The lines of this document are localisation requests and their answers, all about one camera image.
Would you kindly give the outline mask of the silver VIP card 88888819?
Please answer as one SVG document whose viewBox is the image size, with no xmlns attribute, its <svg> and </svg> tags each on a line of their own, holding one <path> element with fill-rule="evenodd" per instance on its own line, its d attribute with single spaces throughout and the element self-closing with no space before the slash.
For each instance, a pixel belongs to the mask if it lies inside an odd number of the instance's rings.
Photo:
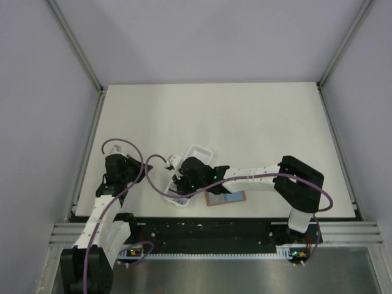
<svg viewBox="0 0 392 294">
<path fill-rule="evenodd" d="M 208 205 L 209 206 L 214 206 L 214 205 L 220 205 L 225 203 L 225 195 L 220 194 L 220 195 L 215 195 L 215 194 L 208 194 Z"/>
</svg>

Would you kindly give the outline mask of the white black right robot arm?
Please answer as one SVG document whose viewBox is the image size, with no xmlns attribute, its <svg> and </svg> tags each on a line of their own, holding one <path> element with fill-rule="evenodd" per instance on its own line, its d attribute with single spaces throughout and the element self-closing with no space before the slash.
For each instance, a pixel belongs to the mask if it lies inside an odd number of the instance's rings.
<svg viewBox="0 0 392 294">
<path fill-rule="evenodd" d="M 237 192 L 275 192 L 290 206 L 286 235 L 298 243 L 307 237 L 308 226 L 319 210 L 324 175 L 293 156 L 284 156 L 276 165 L 259 168 L 234 168 L 229 165 L 211 167 L 192 156 L 180 159 L 172 156 L 167 169 L 176 194 L 191 197 L 198 191 L 210 194 Z"/>
</svg>

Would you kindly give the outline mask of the tan leather card holder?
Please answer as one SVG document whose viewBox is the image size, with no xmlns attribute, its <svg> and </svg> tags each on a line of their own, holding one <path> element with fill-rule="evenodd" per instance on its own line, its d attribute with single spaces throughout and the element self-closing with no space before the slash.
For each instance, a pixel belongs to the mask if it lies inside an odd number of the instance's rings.
<svg viewBox="0 0 392 294">
<path fill-rule="evenodd" d="M 205 192 L 205 200 L 206 200 L 206 205 L 208 205 L 208 194 L 210 192 Z M 224 194 L 225 195 L 225 203 L 220 204 L 220 205 L 226 205 L 226 204 L 231 204 L 231 203 L 236 203 L 236 202 L 244 202 L 246 201 L 246 194 L 244 192 L 235 192 L 232 194 Z"/>
</svg>

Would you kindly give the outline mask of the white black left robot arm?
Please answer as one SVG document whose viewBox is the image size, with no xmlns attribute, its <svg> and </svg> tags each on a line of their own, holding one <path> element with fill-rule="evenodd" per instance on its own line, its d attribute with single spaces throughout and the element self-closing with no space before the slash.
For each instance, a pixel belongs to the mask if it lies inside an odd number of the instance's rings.
<svg viewBox="0 0 392 294">
<path fill-rule="evenodd" d="M 113 267 L 124 243 L 138 238 L 132 213 L 121 213 L 128 185 L 139 183 L 146 170 L 129 155 L 105 158 L 105 173 L 96 190 L 93 211 L 77 241 L 60 258 L 64 293 L 110 293 Z"/>
</svg>

